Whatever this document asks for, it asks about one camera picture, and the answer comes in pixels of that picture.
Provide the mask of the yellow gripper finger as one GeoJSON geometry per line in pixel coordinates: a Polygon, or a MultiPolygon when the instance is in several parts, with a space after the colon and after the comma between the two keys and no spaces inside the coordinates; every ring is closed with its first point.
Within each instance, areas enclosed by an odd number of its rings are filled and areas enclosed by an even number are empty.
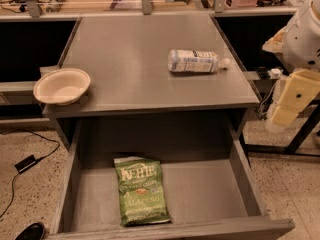
{"type": "Polygon", "coordinates": [[[290,125],[298,116],[298,113],[280,106],[273,106],[269,112],[269,121],[272,124],[286,127],[290,125]]]}
{"type": "Polygon", "coordinates": [[[278,105],[290,112],[301,112],[320,92],[320,72],[298,68],[286,79],[278,105]]]}

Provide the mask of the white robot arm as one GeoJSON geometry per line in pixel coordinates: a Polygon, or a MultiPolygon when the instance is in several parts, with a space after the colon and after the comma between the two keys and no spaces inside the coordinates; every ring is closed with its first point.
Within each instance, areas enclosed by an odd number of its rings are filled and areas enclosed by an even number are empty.
{"type": "Polygon", "coordinates": [[[320,0],[306,0],[262,49],[281,54],[293,67],[276,82],[267,112],[267,128],[277,132],[292,124],[320,93],[320,0]]]}

